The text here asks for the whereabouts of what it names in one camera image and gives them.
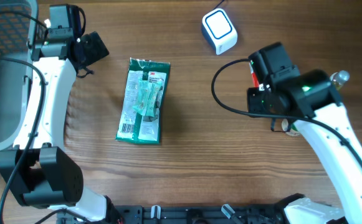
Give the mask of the red stick sachet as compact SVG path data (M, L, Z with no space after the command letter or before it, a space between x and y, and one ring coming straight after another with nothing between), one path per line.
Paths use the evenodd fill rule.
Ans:
M252 75L252 81L253 81L254 87L258 88L259 87L259 81L258 81L258 79L256 77L256 74L254 72L252 64L250 63L249 66L250 66L250 74Z

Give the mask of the green lid round container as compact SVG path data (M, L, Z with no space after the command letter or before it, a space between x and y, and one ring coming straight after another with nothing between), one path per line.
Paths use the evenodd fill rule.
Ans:
M289 124L287 119L282 120L282 130L289 136L299 136L297 128L293 124Z

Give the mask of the mint green wipes pack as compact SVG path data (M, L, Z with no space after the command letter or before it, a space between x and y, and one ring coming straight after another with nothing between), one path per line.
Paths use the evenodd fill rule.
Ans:
M155 116L158 93L161 87L161 82L149 82L148 80L139 79L138 96L132 107L134 111L142 116Z

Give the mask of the yellow liquid bottle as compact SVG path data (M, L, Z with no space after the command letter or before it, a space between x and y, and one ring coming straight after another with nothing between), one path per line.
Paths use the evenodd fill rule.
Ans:
M339 91L343 85L350 79L350 73L341 70L331 75L330 80L335 88Z

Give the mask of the green 3M gloves package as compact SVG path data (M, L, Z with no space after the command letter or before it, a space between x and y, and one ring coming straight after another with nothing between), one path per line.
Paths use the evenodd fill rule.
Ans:
M161 136L161 105L168 85L171 65L131 58L128 66L123 108L121 111L117 140L134 144L159 144ZM139 79L149 82L161 82L158 93L156 115L142 116L132 108L138 96Z

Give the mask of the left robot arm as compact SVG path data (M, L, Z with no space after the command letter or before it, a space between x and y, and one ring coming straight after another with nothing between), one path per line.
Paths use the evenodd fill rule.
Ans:
M84 223L109 223L109 199L84 185L81 168L64 151L71 88L80 70L108 55L97 33L86 34L82 8L49 9L51 25L31 47L32 85L21 130L12 149L0 152L3 195L23 207L48 208Z

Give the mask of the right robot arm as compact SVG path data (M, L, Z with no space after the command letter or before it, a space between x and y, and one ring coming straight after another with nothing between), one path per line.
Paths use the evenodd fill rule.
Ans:
M362 145L351 126L346 106L326 72L301 74L282 43L254 53L248 60L258 83L254 117L286 119L311 145L340 198L348 223L362 223Z

